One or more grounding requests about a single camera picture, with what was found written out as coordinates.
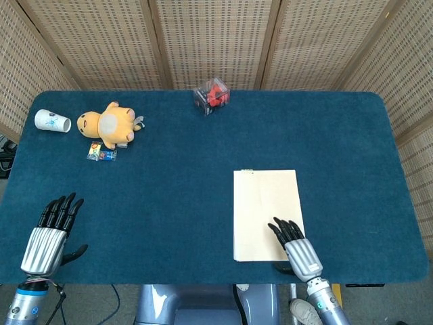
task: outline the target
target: paper cup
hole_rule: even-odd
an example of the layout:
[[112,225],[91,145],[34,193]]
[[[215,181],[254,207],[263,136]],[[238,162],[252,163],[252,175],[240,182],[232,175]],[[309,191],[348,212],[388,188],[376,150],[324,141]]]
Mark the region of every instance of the paper cup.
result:
[[35,115],[35,125],[40,130],[69,132],[70,119],[49,110],[39,110]]

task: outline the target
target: yellow stuffed animal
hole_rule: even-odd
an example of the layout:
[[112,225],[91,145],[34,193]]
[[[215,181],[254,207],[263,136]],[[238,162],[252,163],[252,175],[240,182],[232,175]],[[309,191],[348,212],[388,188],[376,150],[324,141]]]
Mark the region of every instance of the yellow stuffed animal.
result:
[[141,129],[143,117],[135,118],[134,110],[119,107],[118,102],[111,102],[102,113],[86,112],[81,115],[76,125],[85,137],[101,138],[109,149],[116,144],[125,144],[134,140],[134,131]]

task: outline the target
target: woven partition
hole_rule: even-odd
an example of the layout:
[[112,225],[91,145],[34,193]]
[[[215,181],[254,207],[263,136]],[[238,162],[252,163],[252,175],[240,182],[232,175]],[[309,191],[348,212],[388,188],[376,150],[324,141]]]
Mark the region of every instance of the woven partition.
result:
[[[344,87],[380,94],[397,138],[432,111],[432,21],[432,1],[407,1]],[[433,127],[399,150],[424,242],[433,251]]]
[[433,251],[433,127],[399,151],[424,244]]
[[432,111],[432,22],[433,1],[407,1],[344,87],[379,93],[396,137]]
[[140,0],[20,3],[82,88],[162,87]]
[[175,89],[213,76],[251,89],[258,72],[271,0],[158,0],[158,15]]
[[265,89],[331,89],[388,1],[287,2]]
[[0,133],[15,142],[38,93],[77,87],[24,19],[8,0],[0,0]]

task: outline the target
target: silver robot hand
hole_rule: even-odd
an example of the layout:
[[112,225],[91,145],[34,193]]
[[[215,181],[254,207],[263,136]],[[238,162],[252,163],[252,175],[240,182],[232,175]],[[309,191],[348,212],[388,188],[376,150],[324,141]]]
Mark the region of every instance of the silver robot hand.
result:
[[50,321],[66,298],[63,288],[48,277],[54,275],[59,266],[78,259],[88,247],[82,245],[76,252],[63,255],[66,239],[84,202],[83,199],[77,200],[71,207],[74,197],[75,193],[72,193],[67,198],[62,196],[53,200],[42,212],[37,227],[30,235],[21,264],[21,270],[28,278],[18,286],[7,314],[6,325],[35,325],[48,293],[49,282],[53,283],[60,294]]
[[278,218],[274,218],[274,221],[278,227],[272,223],[268,223],[268,226],[286,251],[294,274],[307,283],[309,303],[315,307],[323,324],[350,325],[329,282],[320,277],[323,266],[313,245],[293,221]]

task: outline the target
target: gray floor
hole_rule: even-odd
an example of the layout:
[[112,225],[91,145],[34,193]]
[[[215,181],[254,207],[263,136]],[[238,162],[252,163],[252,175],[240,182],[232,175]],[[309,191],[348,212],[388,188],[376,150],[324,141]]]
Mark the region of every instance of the gray floor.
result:
[[[6,181],[0,180],[0,202]],[[344,310],[352,325],[394,325],[404,320],[409,325],[433,324],[433,271],[422,282],[410,284],[387,284],[383,288],[342,288]],[[107,325],[132,324],[137,308],[139,286],[116,286],[120,296],[119,312]],[[5,319],[9,304],[14,296],[15,285],[0,286],[0,324]],[[117,300],[111,286],[87,286],[67,284],[68,298],[64,312],[69,325],[96,325],[115,310]],[[298,287],[300,297],[305,297],[304,286]],[[279,286],[281,324],[291,324],[288,311],[288,287]],[[58,294],[52,290],[46,301],[45,312],[40,324],[44,324],[50,311],[55,307]],[[60,313],[51,322],[62,325]]]

